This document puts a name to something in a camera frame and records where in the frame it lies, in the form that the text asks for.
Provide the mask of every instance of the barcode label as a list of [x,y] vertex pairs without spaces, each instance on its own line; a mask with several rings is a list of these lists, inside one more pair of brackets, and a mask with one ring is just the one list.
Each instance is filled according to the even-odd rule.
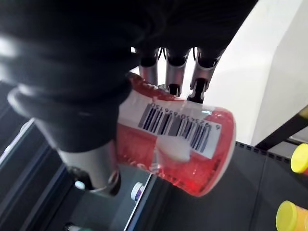
[[170,113],[162,107],[148,104],[142,114],[138,127],[156,135],[182,136],[196,152],[210,149],[207,157],[212,157],[216,148],[221,125],[215,122],[196,122],[178,113]]

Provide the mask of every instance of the black surface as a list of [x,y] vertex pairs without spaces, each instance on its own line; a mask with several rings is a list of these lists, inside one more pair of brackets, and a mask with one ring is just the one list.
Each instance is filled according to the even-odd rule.
[[7,101],[11,86],[0,82],[0,155],[19,133],[22,125],[28,120],[17,114]]
[[200,198],[174,187],[163,216],[153,230],[160,231],[247,231],[253,216],[265,158],[239,147],[224,176]]
[[137,182],[146,183],[149,173],[140,169],[120,166],[121,188],[115,197],[102,197],[86,192],[76,201],[70,222],[98,231],[122,231],[135,207],[130,194]]
[[271,157],[265,162],[252,231],[275,231],[276,212],[285,200],[308,208],[308,177],[293,173],[288,162]]
[[308,208],[308,177],[293,173],[289,159],[237,143],[217,186],[201,198],[173,187],[152,230],[275,231],[285,200]]

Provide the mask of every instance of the white surface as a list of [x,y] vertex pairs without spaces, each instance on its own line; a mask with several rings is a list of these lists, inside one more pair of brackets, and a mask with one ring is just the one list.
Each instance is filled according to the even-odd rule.
[[291,143],[281,142],[276,146],[272,147],[271,149],[269,149],[269,152],[291,159],[293,152],[297,147],[298,147],[297,145]]
[[303,143],[308,143],[308,127],[300,130],[298,133],[291,136],[291,138]]
[[307,11],[308,1],[305,0],[275,52],[252,145],[308,105]]
[[[205,93],[204,104],[233,112],[240,142],[251,144],[275,50],[302,0],[259,0],[223,54]],[[182,98],[189,94],[194,68],[190,53]],[[158,63],[158,84],[165,82],[166,62]]]

